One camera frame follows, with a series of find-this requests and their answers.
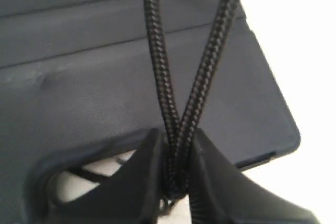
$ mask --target dark gray cover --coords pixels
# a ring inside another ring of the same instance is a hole
[[[162,0],[180,112],[216,4]],[[141,6],[141,0],[0,0],[1,223],[26,223],[24,184],[38,161],[162,125]],[[299,132],[242,10],[201,128],[239,164],[299,145]]]

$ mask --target black case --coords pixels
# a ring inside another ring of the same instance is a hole
[[[217,2],[161,2],[180,112]],[[137,148],[163,123],[141,0],[0,0],[0,16],[0,219],[27,223],[30,186]],[[300,143],[241,8],[200,127],[242,169]]]

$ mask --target white background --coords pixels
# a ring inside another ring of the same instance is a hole
[[[245,174],[336,223],[336,0],[242,0],[250,28],[301,132],[298,151]],[[63,198],[94,185],[67,180]],[[159,223],[190,223],[187,200]]]

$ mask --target white surface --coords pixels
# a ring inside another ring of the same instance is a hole
[[[271,192],[312,210],[322,224],[334,224],[336,15],[333,9],[336,1],[242,2],[249,26],[259,40],[302,136],[297,152],[245,174]],[[93,187],[74,180],[64,198]],[[172,216],[159,223],[190,223],[187,201],[180,202]]]

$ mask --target black braided cord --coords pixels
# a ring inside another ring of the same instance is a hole
[[[188,190],[188,158],[194,132],[202,115],[216,67],[221,58],[239,0],[220,0],[198,71],[180,121],[169,73],[159,0],[143,0],[146,30],[157,96],[171,154],[165,167],[165,196],[178,200]]]

